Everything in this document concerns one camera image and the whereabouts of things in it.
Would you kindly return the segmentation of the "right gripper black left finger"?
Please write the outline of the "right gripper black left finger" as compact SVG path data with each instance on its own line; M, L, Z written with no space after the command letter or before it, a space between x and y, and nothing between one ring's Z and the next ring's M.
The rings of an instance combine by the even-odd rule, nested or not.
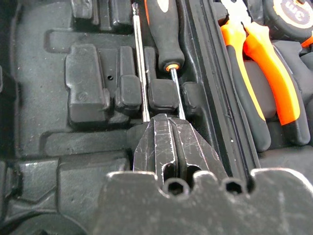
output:
M133 171L154 173L159 186L178 176L174 133L166 114L156 115L148 123L134 151Z

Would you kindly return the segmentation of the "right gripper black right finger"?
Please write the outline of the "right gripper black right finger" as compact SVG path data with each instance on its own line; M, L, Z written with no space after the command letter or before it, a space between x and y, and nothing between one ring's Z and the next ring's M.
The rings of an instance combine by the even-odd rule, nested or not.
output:
M197 171L208 171L221 181L228 177L214 148L186 120L171 119L171 127L178 151L179 176L193 182Z

